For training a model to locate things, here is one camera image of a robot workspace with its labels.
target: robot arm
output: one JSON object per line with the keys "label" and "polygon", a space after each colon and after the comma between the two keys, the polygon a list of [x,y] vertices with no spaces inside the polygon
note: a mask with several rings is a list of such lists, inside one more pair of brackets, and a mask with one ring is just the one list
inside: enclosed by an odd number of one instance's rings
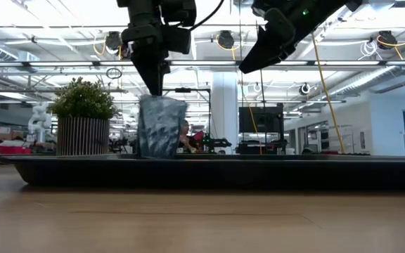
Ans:
{"label": "robot arm", "polygon": [[[120,8],[127,7],[130,19],[122,43],[125,48],[131,44],[131,60],[151,94],[162,95],[163,77],[169,73],[165,60],[168,52],[188,54],[191,31],[217,12],[224,0],[197,25],[195,0],[117,2]],[[265,28],[259,27],[257,43],[240,64],[240,70],[249,73],[285,60],[301,40],[345,4],[355,11],[362,0],[254,0],[252,12],[268,23]]]}
{"label": "robot arm", "polygon": [[247,74],[285,60],[296,45],[344,5],[355,11],[362,0],[254,0],[252,12],[268,23],[240,64]]}

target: white column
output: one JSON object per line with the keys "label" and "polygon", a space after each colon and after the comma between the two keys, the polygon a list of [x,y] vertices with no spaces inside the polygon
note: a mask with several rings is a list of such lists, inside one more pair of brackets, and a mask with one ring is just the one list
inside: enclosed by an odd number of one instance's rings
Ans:
{"label": "white column", "polygon": [[232,148],[215,148],[224,150],[227,155],[235,154],[238,145],[238,87],[237,73],[214,72],[212,74],[212,137],[226,138]]}

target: ceiling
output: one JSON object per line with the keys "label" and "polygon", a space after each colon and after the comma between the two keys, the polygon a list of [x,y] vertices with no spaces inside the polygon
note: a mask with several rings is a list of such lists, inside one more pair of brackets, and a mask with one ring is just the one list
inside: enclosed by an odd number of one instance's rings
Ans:
{"label": "ceiling", "polygon": [[[0,45],[8,51],[26,51],[42,61],[78,61],[78,60],[117,60],[117,56],[105,51],[99,55],[94,50],[101,52],[101,43],[109,31],[122,31],[129,22],[127,10],[118,8],[116,0],[18,0],[28,7],[28,11],[15,4],[16,0],[0,0]],[[203,19],[219,3],[219,0],[196,0],[198,20]],[[394,50],[377,49],[371,56],[364,56],[364,44],[370,37],[376,37],[380,30],[390,30],[399,43],[405,42],[405,8],[390,8],[390,4],[376,6],[363,6],[355,13],[350,13],[346,8],[340,9],[314,32],[319,42],[321,60],[375,60],[388,59],[396,56]],[[205,25],[193,32],[191,53],[182,55],[171,53],[172,60],[240,60],[244,58],[251,45],[257,40],[256,22],[263,24],[261,18],[255,17],[246,6],[241,8],[241,14],[231,1],[224,5]],[[218,47],[216,38],[221,30],[230,30],[241,50],[222,50]],[[296,52],[289,57],[290,60],[314,60],[315,53],[308,36],[298,46]],[[166,89],[177,87],[191,87],[206,89],[212,85],[211,68],[186,67],[175,69],[167,74],[164,80]],[[122,79],[111,81],[104,74],[92,74],[87,71],[85,78],[91,81],[102,79],[105,84],[112,82],[113,87],[127,90],[128,94],[114,94],[116,99],[136,100],[137,96],[147,93],[142,79],[132,69],[123,67]],[[352,71],[324,71],[324,77],[329,82],[329,77],[335,74],[332,80],[348,78],[355,72]],[[7,78],[27,86],[29,73],[22,76],[10,75]],[[39,82],[38,89],[64,86],[72,77],[80,76],[76,69],[69,69],[67,75],[33,74],[32,80]],[[257,84],[264,85],[266,98],[282,98],[286,100],[297,99],[300,95],[300,84],[308,83],[319,86],[320,76],[318,70],[267,70],[243,74],[245,94],[249,100],[261,100],[261,91],[257,91]],[[196,104],[197,111],[208,110],[204,98],[197,93],[169,94],[178,99],[200,100]],[[124,113],[129,115],[132,105],[124,105]],[[204,122],[203,117],[194,117],[196,122]]]}

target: wooden floor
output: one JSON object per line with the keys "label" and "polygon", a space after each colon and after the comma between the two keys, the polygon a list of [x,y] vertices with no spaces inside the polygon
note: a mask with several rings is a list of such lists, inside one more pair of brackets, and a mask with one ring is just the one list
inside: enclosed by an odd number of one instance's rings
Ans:
{"label": "wooden floor", "polygon": [[38,189],[0,166],[0,252],[405,253],[405,194]]}

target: yellow cable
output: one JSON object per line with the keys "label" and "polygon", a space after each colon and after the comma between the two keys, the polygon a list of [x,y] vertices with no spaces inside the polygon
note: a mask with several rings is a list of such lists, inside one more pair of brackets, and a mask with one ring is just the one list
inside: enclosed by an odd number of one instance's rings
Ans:
{"label": "yellow cable", "polygon": [[405,42],[403,44],[388,44],[388,43],[382,42],[381,40],[379,40],[379,38],[381,38],[380,35],[378,36],[378,38],[376,38],[376,40],[379,43],[381,43],[382,45],[386,45],[386,46],[404,46],[405,45]]}
{"label": "yellow cable", "polygon": [[257,131],[257,127],[256,127],[256,122],[254,121],[254,116],[252,114],[252,109],[251,109],[251,105],[248,103],[248,100],[246,99],[245,94],[243,93],[243,85],[242,85],[242,95],[243,98],[246,101],[247,107],[250,109],[250,114],[251,114],[251,119],[252,119],[252,125],[254,127],[254,131],[257,134],[257,139],[259,140],[259,148],[260,148],[260,155],[262,154],[262,142],[260,141],[260,137],[259,137],[259,132]]}
{"label": "yellow cable", "polygon": [[100,56],[105,53],[105,38],[106,38],[106,37],[104,37],[103,52],[98,52],[98,50],[96,50],[96,44],[93,44],[93,50],[95,51],[96,54],[98,54],[98,55],[100,55]]}
{"label": "yellow cable", "polygon": [[400,58],[401,60],[404,60],[404,58],[402,58],[401,52],[399,52],[398,47],[397,47],[397,46],[395,46],[395,48],[394,48],[394,49],[397,51],[399,58]]}
{"label": "yellow cable", "polygon": [[315,42],[314,33],[312,33],[312,42],[314,43],[315,56],[316,56],[316,61],[318,62],[318,70],[320,72],[321,83],[323,84],[324,93],[326,95],[326,99],[328,100],[328,104],[329,104],[329,108],[330,108],[330,113],[332,114],[332,118],[334,120],[335,131],[337,132],[337,137],[338,137],[338,140],[340,142],[340,147],[342,148],[342,154],[345,154],[345,147],[343,146],[343,140],[342,140],[342,137],[340,135],[340,130],[338,129],[338,124],[337,124],[337,119],[335,118],[334,108],[332,107],[332,103],[330,102],[328,88],[326,87],[326,83],[324,82],[323,70],[321,69],[320,56],[318,54],[318,46],[316,45],[316,42]]}

